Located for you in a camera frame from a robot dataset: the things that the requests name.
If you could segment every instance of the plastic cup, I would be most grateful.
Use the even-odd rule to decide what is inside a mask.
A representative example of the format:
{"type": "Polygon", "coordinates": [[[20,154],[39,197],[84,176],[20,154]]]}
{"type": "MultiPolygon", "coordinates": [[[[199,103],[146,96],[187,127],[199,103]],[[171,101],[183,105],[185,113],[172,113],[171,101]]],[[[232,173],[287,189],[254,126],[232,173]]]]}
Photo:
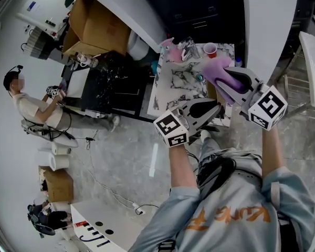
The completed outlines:
{"type": "Polygon", "coordinates": [[[210,59],[217,56],[217,45],[215,43],[206,43],[203,47],[203,50],[208,54],[210,59]]]}

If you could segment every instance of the marble table top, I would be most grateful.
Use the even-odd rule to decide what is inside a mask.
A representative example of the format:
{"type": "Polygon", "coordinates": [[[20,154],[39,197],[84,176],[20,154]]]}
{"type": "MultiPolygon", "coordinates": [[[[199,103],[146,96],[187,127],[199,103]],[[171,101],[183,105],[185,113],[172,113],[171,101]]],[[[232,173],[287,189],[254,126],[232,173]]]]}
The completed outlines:
{"type": "MultiPolygon", "coordinates": [[[[203,52],[204,44],[196,44],[200,59],[191,58],[183,63],[176,63],[167,58],[164,50],[161,51],[151,93],[147,114],[159,117],[167,109],[183,105],[194,98],[207,97],[206,80],[196,79],[210,58],[203,52]]],[[[233,44],[217,44],[217,56],[228,56],[235,65],[235,47],[233,44]]],[[[214,118],[211,125],[230,126],[232,106],[226,104],[223,119],[214,118]]]]}

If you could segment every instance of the black cap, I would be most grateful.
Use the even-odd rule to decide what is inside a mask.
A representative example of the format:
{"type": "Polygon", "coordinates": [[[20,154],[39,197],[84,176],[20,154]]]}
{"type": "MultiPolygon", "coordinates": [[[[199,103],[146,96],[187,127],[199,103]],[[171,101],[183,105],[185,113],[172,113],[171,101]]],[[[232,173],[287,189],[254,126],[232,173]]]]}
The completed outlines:
{"type": "Polygon", "coordinates": [[[9,86],[11,85],[11,82],[13,79],[18,79],[18,75],[20,72],[17,71],[10,71],[5,75],[4,78],[4,87],[6,90],[9,90],[9,86]]]}

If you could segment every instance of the person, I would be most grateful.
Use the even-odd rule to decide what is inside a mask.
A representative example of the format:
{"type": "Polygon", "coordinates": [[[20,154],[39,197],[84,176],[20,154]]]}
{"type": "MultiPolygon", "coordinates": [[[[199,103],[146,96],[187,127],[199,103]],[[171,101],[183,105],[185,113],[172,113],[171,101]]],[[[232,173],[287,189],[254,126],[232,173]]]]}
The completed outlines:
{"type": "Polygon", "coordinates": [[[80,115],[67,108],[60,107],[57,103],[63,99],[65,93],[61,90],[53,101],[48,104],[48,94],[42,100],[30,97],[21,92],[24,88],[24,79],[19,72],[10,71],[4,78],[4,87],[12,96],[14,105],[19,113],[28,121],[47,124],[57,130],[66,130],[69,127],[78,129],[107,129],[113,131],[120,122],[120,117],[95,119],[80,115]]]}
{"type": "Polygon", "coordinates": [[[129,251],[313,251],[315,202],[285,167],[277,128],[262,134],[261,158],[202,131],[197,181],[185,147],[170,148],[170,197],[129,251]]]}
{"type": "Polygon", "coordinates": [[[35,215],[38,218],[38,222],[49,228],[60,229],[69,226],[71,223],[62,221],[64,219],[71,220],[71,215],[64,211],[47,211],[47,214],[43,213],[43,209],[49,204],[48,200],[40,205],[28,205],[28,211],[30,214],[35,215]]]}

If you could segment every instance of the power strip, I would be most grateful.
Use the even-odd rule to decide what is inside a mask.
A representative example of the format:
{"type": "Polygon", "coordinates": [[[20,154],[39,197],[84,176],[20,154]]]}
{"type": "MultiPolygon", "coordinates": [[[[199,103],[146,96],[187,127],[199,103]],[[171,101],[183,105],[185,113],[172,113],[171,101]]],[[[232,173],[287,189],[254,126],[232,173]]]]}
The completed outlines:
{"type": "Polygon", "coordinates": [[[142,209],[141,207],[139,208],[139,205],[137,205],[136,203],[133,203],[132,205],[134,206],[134,209],[138,209],[138,210],[136,210],[137,213],[141,213],[141,212],[142,212],[141,215],[146,214],[146,212],[144,211],[144,209],[142,209]]]}

